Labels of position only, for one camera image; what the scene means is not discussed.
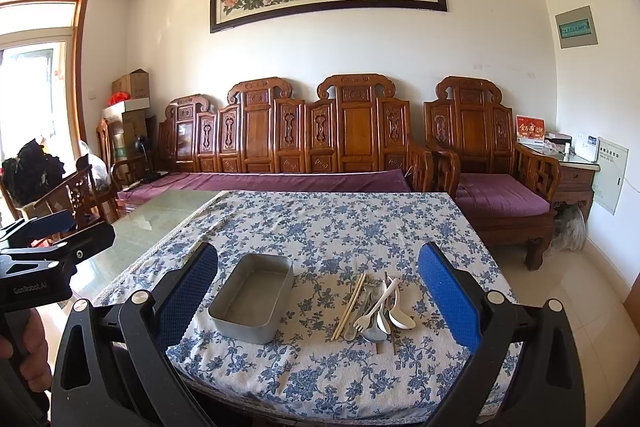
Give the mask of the person's left hand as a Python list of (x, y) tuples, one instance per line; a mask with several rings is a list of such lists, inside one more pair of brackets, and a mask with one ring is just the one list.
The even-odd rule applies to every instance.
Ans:
[(33, 392), (49, 390), (52, 384), (52, 372), (48, 363), (49, 345), (39, 312), (29, 311), (29, 320), (25, 326), (23, 343), (26, 355), (20, 365), (22, 376)]

